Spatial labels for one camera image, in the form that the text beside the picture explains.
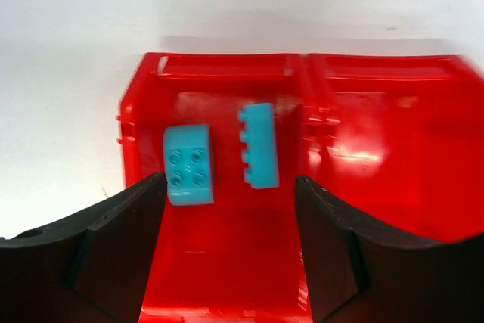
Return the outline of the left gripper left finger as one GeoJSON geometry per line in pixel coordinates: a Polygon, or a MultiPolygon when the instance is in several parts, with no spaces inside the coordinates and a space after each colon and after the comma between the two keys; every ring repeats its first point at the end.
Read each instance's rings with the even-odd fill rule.
{"type": "Polygon", "coordinates": [[[166,177],[1,241],[3,322],[137,322],[163,211],[166,177]]]}

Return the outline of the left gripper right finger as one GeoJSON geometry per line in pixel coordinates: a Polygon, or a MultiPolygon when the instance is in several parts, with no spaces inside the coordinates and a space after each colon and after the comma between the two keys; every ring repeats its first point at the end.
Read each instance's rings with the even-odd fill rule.
{"type": "Polygon", "coordinates": [[[483,237],[424,238],[351,206],[307,176],[296,219],[315,322],[481,322],[483,237]]]}

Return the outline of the blue long lego brick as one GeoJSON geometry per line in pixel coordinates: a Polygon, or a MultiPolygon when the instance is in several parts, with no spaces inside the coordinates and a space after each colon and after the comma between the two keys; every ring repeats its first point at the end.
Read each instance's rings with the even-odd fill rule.
{"type": "Polygon", "coordinates": [[[272,103],[245,105],[237,115],[243,124],[240,141],[244,181],[254,189],[279,187],[275,115],[272,103]]]}

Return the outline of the blue oval printed lego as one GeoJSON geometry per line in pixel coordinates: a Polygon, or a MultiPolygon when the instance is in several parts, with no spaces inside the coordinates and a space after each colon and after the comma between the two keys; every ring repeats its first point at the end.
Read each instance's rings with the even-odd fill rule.
{"type": "Polygon", "coordinates": [[[209,126],[171,126],[163,135],[168,199],[173,206],[214,203],[209,126]]]}

